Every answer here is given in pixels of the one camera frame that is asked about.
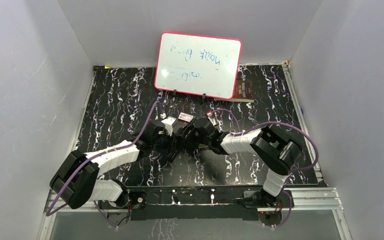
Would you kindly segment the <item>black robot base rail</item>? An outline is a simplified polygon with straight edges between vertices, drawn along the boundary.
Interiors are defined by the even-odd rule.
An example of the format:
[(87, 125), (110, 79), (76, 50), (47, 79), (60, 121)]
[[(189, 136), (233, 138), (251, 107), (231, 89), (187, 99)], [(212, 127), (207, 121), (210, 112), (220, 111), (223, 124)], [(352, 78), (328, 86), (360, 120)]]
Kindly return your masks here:
[(242, 219), (281, 222), (295, 206), (292, 193), (277, 197), (263, 193), (260, 185), (131, 186), (121, 206), (100, 200), (110, 213), (126, 211), (132, 221), (154, 219)]

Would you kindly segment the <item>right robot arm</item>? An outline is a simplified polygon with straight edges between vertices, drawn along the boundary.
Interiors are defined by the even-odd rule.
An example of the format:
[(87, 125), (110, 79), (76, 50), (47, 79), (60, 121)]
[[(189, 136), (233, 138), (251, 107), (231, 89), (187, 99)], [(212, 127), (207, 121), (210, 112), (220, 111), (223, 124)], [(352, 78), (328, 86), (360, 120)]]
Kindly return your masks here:
[(227, 132), (219, 130), (217, 124), (205, 117), (180, 128), (174, 135), (174, 145), (185, 150), (203, 145), (217, 155), (257, 154), (268, 167), (260, 191), (262, 202), (268, 207), (275, 207), (281, 201), (283, 185), (302, 152), (298, 141), (272, 123), (254, 130)]

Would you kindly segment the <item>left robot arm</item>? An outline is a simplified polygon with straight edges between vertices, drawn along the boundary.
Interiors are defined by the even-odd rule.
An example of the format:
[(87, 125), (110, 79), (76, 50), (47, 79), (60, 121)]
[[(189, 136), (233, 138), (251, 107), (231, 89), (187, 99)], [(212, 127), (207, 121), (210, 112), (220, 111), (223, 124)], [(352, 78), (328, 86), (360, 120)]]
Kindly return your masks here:
[(150, 120), (139, 138), (132, 136), (94, 152), (70, 152), (50, 180), (49, 187), (60, 193), (60, 198), (71, 209), (78, 209), (88, 201), (107, 201), (117, 208), (124, 208), (130, 200), (128, 188), (118, 180), (99, 177), (122, 165), (134, 163), (153, 151), (163, 155), (173, 153), (176, 122), (174, 117)]

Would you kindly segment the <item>red white staple box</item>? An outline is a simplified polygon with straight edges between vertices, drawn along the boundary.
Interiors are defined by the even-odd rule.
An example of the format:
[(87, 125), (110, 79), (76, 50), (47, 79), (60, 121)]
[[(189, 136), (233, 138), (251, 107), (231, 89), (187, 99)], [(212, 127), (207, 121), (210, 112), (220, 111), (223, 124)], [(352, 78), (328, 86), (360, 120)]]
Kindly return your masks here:
[(194, 119), (193, 115), (181, 112), (178, 116), (178, 120), (190, 123)]

